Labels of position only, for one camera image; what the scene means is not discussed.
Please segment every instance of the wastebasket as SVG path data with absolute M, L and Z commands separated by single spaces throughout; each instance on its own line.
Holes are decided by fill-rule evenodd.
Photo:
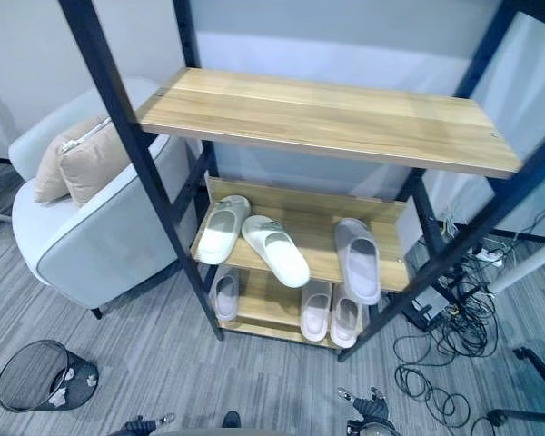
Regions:
M 97 367 L 57 341 L 29 343 L 0 373 L 0 405 L 8 411 L 70 411 L 97 388 Z

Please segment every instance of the grey slipper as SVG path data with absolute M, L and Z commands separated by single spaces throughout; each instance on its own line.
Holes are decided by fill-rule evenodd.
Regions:
M 210 289 L 210 300 L 216 318 L 230 321 L 238 314 L 238 270 L 228 265 L 220 265 Z
M 344 218 L 335 228 L 335 244 L 345 294 L 359 304 L 377 304 L 382 296 L 380 252 L 370 230 L 359 220 Z

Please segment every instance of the wall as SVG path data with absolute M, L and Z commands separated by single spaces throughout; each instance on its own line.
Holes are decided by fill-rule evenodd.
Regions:
M 453 93 L 499 0 L 193 0 L 205 67 Z M 170 0 L 96 0 L 120 71 L 158 82 L 182 65 Z M 0 0 L 0 157 L 25 129 L 92 86 L 55 0 Z M 545 26 L 517 22 L 475 98 L 524 157 L 545 134 Z M 407 168 L 221 144 L 227 176 L 393 198 Z M 477 177 L 427 172 L 435 210 L 468 220 L 490 188 Z M 519 230 L 545 187 L 501 227 Z M 420 235 L 409 208 L 407 248 Z M 537 231 L 545 234 L 545 224 Z
M 171 0 L 96 0 L 123 75 L 165 81 L 183 65 Z M 0 157 L 60 104 L 93 86 L 56 0 L 0 0 Z
M 461 0 L 197 0 L 193 19 L 204 67 L 451 95 L 497 6 Z M 474 98 L 524 158 L 545 134 L 545 25 L 517 17 Z M 384 198 L 396 195 L 408 172 L 232 144 L 219 144 L 217 155 L 226 176 Z M 428 171 L 425 183 L 439 217 L 450 212 L 460 222 L 491 196 L 483 178 L 465 174 Z M 544 206 L 545 186 L 500 228 L 518 231 Z M 399 229 L 407 250 L 421 235 L 413 206 Z M 535 233 L 545 235 L 545 222 Z
M 498 1 L 194 0 L 204 67 L 453 93 Z M 223 175 L 394 198 L 407 168 L 219 144 Z
M 473 98 L 524 160 L 545 136 L 543 23 L 523 14 L 516 16 Z M 428 171 L 424 180 L 439 216 L 449 212 L 461 223 L 468 222 L 492 196 L 490 186 L 477 176 Z M 514 232 L 524 230 L 544 209 L 545 182 L 497 227 Z M 410 210 L 401 225 L 415 237 L 420 229 L 409 215 Z M 545 220 L 533 233 L 545 236 Z

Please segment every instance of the grey carpet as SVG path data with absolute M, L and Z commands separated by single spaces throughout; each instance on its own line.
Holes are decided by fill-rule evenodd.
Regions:
M 19 179 L 0 165 L 0 208 L 12 201 Z M 525 243 L 519 258 L 537 250 Z M 413 253 L 413 262 L 418 251 Z M 500 318 L 499 349 L 490 358 L 459 358 L 450 366 L 425 369 L 431 381 L 471 402 L 471 422 L 492 408 L 545 411 L 545 384 L 511 349 L 532 346 L 545 360 L 545 267 L 495 300 Z M 227 332 L 218 342 L 199 303 L 178 273 L 151 290 L 133 290 L 94 316 L 44 287 L 26 269 L 12 230 L 0 224 L 0 371 L 29 342 L 55 339 L 96 362 L 101 373 L 94 397 L 74 411 L 13 414 L 0 407 L 0 436 L 105 435 L 137 414 L 167 412 L 176 421 L 163 432 L 217 426 L 237 410 L 245 426 L 290 434 L 343 435 L 355 411 L 336 396 L 338 386 L 367 395 L 385 392 L 391 420 L 410 435 L 447 435 L 423 403 L 398 391 L 393 371 L 399 361 L 391 345 L 416 333 L 401 316 L 360 352 L 338 363 L 328 350 Z M 416 356 L 423 343 L 407 342 Z M 455 435 L 470 433 L 466 428 Z M 545 424 L 509 421 L 499 435 L 541 434 Z M 475 434 L 489 434 L 480 427 Z

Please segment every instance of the beige pillow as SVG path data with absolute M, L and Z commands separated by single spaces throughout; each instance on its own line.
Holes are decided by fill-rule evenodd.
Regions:
M 59 155 L 59 167 L 74 202 L 82 206 L 131 161 L 113 123 Z
M 65 130 L 48 145 L 35 179 L 35 203 L 52 202 L 69 193 L 59 168 L 59 152 L 68 141 L 80 138 L 106 117 L 98 115 Z

